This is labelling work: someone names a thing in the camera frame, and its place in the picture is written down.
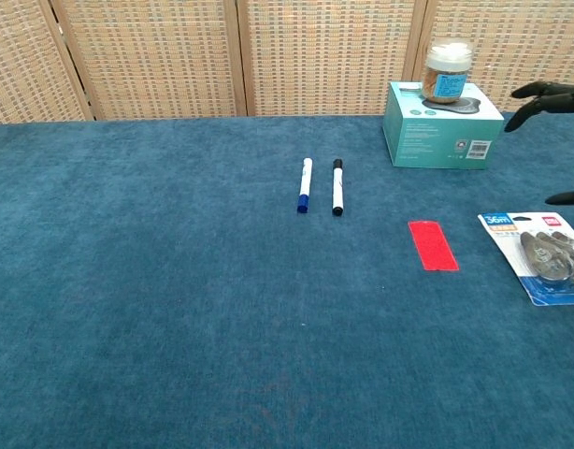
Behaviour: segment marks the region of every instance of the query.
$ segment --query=table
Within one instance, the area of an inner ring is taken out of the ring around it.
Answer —
[[[0,447],[574,447],[574,307],[533,306],[477,219],[574,226],[544,204],[574,115],[480,171],[393,167],[380,125],[0,126]],[[412,220],[458,272],[423,269]]]

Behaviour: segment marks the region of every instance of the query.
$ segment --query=red sticky note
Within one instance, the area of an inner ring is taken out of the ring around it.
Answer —
[[[408,222],[420,260],[428,271],[457,271],[457,261],[438,222]]]

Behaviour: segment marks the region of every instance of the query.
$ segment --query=blister package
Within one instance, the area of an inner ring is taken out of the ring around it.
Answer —
[[[478,216],[537,306],[574,304],[574,229],[558,213]]]

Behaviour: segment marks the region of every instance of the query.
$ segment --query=marker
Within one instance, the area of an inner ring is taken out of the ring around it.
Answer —
[[[343,213],[343,161],[333,161],[333,215]]]
[[[307,157],[304,159],[304,168],[302,168],[302,186],[299,189],[299,199],[297,200],[297,211],[300,213],[308,212],[309,183],[311,179],[312,160]]]

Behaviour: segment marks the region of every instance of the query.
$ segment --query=teal box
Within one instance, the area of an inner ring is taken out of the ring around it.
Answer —
[[[420,82],[389,83],[382,130],[396,167],[486,168],[502,126],[475,84],[466,83],[455,104],[436,105],[424,99]]]

